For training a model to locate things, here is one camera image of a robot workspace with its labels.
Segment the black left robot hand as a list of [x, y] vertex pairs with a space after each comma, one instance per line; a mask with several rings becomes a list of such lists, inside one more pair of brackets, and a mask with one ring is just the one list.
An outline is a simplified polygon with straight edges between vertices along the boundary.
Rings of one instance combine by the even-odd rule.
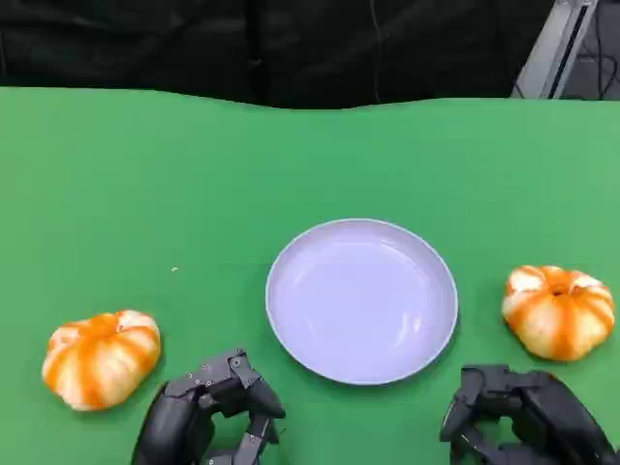
[[[236, 449], [211, 446], [213, 417], [246, 412], [249, 425]], [[165, 382], [144, 418], [134, 464], [258, 464], [277, 445], [274, 421], [286, 416], [277, 393], [255, 370], [244, 349], [204, 361], [195, 372]]]

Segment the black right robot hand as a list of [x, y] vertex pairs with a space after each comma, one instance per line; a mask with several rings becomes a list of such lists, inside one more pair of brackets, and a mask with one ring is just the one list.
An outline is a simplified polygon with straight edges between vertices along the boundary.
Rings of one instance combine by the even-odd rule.
[[[517, 443], [496, 444], [477, 427], [509, 418]], [[617, 464], [619, 451], [577, 396], [545, 371], [502, 364], [465, 365], [440, 430], [449, 462], [478, 464]]]

